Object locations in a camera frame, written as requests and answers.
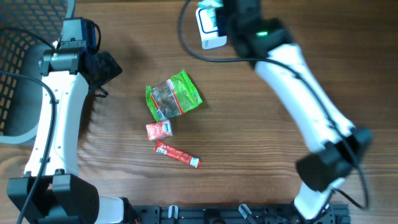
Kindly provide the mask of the green candy bag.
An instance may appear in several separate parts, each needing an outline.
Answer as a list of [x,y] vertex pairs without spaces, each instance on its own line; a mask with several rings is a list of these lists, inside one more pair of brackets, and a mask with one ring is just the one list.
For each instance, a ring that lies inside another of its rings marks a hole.
[[202,102],[185,70],[155,87],[146,86],[146,103],[157,122],[183,115]]

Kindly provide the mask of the red small snack pack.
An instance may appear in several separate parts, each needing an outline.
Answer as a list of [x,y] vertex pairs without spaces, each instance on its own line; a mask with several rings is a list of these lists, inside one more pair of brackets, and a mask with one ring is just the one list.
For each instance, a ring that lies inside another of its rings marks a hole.
[[173,136],[171,122],[168,119],[157,123],[147,124],[146,131],[150,141],[157,141]]

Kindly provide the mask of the red long snack stick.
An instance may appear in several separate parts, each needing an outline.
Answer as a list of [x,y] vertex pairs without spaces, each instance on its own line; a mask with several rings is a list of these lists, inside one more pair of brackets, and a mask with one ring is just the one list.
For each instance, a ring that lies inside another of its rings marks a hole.
[[193,157],[179,149],[169,146],[162,141],[157,141],[154,147],[154,151],[171,157],[172,159],[178,160],[184,164],[193,166],[196,169],[199,168],[201,165],[201,160],[199,158]]

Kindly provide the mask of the teal packet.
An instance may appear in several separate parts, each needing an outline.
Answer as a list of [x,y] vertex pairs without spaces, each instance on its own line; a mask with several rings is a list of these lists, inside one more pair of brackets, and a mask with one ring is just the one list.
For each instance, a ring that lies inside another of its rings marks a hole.
[[208,17],[211,19],[213,27],[216,27],[216,8],[223,7],[222,0],[202,0],[197,3],[197,6],[205,10]]

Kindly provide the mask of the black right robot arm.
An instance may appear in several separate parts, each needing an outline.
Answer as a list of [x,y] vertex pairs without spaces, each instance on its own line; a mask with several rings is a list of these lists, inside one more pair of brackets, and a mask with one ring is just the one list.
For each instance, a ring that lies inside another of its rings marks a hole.
[[223,1],[216,19],[239,58],[275,91],[302,133],[309,154],[296,163],[302,185],[294,207],[313,223],[350,172],[359,170],[372,133],[356,128],[336,108],[282,21],[262,18],[259,1]]

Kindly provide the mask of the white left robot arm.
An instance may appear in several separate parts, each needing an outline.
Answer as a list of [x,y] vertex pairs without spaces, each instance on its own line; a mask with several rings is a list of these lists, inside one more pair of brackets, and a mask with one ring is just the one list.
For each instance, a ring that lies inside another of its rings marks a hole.
[[107,51],[46,50],[39,62],[42,106],[34,149],[24,176],[9,180],[7,195],[19,209],[18,222],[127,223],[125,198],[100,196],[79,177],[77,144],[86,96],[122,69]]

